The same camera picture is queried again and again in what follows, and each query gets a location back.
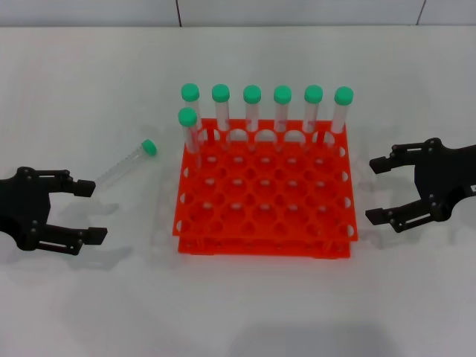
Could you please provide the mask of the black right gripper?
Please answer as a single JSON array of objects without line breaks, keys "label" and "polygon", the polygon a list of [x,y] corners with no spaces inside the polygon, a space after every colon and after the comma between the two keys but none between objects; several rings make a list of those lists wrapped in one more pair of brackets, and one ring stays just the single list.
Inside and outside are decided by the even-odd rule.
[{"label": "black right gripper", "polygon": [[375,174],[415,166],[420,200],[394,208],[366,210],[373,225],[389,224],[397,233],[451,217],[460,201],[475,196],[475,146],[450,149],[439,138],[424,143],[394,144],[388,157],[370,160]]}]

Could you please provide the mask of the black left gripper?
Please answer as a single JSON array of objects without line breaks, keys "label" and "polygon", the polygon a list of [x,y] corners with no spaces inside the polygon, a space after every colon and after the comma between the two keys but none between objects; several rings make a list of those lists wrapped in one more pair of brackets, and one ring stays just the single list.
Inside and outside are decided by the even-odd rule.
[{"label": "black left gripper", "polygon": [[94,190],[93,181],[75,181],[69,170],[20,167],[14,176],[1,180],[1,232],[23,251],[40,249],[76,256],[84,245],[101,245],[106,228],[45,225],[51,207],[48,193],[91,197]]}]

